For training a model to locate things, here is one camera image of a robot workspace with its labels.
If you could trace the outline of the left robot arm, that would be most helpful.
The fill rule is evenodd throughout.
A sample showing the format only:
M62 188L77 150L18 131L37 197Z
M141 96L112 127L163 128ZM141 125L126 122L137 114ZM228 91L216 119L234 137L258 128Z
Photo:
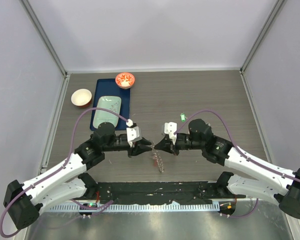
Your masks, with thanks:
M98 184L87 170L101 163L105 152L126 151L128 157L134 157L151 151L151 144L136 124L116 135L111 123L101 123L87 141L53 168L23 183L10 182L3 201L4 213L20 231L54 205L77 198L90 200L97 194Z

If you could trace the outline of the metal disc key organizer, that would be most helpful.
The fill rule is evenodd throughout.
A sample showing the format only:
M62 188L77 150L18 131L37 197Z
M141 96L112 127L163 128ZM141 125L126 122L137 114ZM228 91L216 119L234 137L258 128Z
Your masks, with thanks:
M164 172L164 165L163 165L163 161L162 158L159 154L159 152L155 149L155 143L152 141L152 158L154 160L154 162L157 162L157 167L160 173Z

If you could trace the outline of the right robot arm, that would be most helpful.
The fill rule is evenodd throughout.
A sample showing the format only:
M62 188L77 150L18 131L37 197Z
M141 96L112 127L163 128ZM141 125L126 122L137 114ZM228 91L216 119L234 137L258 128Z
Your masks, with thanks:
M177 133L175 122L165 123L163 129L164 138L155 145L156 150L176 156L183 150L201 150L209 162L251 177L222 173L215 186L220 197L233 194L261 199L300 220L300 168L293 171L255 157L231 141L214 135L211 126L202 119L192 120L187 133Z

